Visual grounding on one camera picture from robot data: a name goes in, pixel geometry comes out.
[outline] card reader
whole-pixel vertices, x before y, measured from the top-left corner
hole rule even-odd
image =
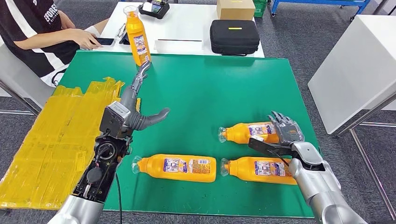
[[[169,3],[163,0],[147,0],[138,7],[140,14],[153,16],[157,19],[162,19],[169,8]]]

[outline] blue cart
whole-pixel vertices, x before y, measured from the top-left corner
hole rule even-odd
[[[344,6],[358,6],[359,9],[355,15],[359,15],[363,12],[364,8],[366,8],[367,4],[370,0],[274,0],[274,5],[271,9],[271,16],[275,17],[276,8],[278,8],[278,4],[280,2],[291,2],[291,3],[311,3],[311,4],[325,4],[325,5],[339,5],[340,8]]]

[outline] person's arm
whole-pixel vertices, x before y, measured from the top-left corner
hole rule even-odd
[[[65,29],[52,33],[37,34],[24,41],[14,41],[23,50],[45,48],[65,41],[74,41],[81,48],[96,49],[101,47],[93,34],[81,29]]]
[[[71,19],[61,10],[58,10],[62,22],[62,29],[75,29],[76,26]]]

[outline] black carrying case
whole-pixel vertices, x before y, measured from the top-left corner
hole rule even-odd
[[[246,56],[258,50],[260,37],[249,20],[214,20],[210,27],[213,53]]]

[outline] green crate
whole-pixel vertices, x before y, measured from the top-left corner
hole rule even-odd
[[[265,7],[267,6],[267,0],[254,0],[253,3],[256,8],[254,17],[262,17]]]

